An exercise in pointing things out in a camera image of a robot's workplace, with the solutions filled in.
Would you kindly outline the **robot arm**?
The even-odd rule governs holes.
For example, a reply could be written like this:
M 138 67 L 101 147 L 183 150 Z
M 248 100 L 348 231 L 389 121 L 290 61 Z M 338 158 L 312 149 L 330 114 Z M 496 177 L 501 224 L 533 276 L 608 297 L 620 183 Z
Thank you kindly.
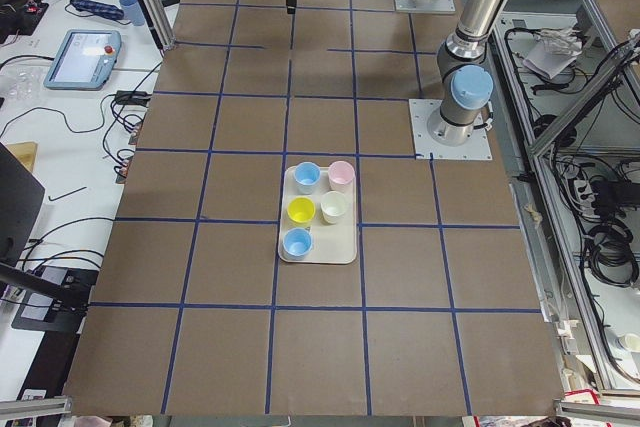
M 439 110 L 429 117 L 429 135 L 451 147 L 463 145 L 489 102 L 494 83 L 481 66 L 486 42 L 507 0 L 467 0 L 456 29 L 442 43 L 437 62 L 444 88 Z

